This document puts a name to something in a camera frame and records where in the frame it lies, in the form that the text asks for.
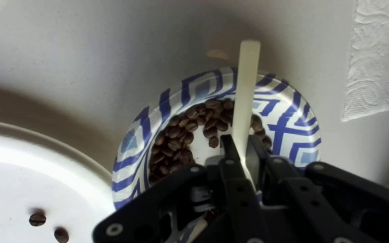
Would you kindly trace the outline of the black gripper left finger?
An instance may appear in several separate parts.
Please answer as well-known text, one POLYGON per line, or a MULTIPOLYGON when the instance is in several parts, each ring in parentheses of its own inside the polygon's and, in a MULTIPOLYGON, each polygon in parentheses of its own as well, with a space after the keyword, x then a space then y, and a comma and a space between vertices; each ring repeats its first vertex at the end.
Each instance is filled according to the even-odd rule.
POLYGON ((232 139, 213 164, 183 164, 100 221, 93 243, 294 243, 283 206, 263 207, 232 139))

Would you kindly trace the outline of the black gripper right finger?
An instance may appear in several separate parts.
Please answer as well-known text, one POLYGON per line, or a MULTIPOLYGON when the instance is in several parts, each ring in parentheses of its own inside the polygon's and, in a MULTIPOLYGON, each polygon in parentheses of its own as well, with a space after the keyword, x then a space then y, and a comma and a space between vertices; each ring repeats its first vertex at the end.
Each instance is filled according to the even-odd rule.
POLYGON ((312 162, 300 168, 273 155, 259 137, 247 144, 258 162, 254 180, 266 207, 281 207, 302 243, 389 243, 389 189, 335 167, 312 162))

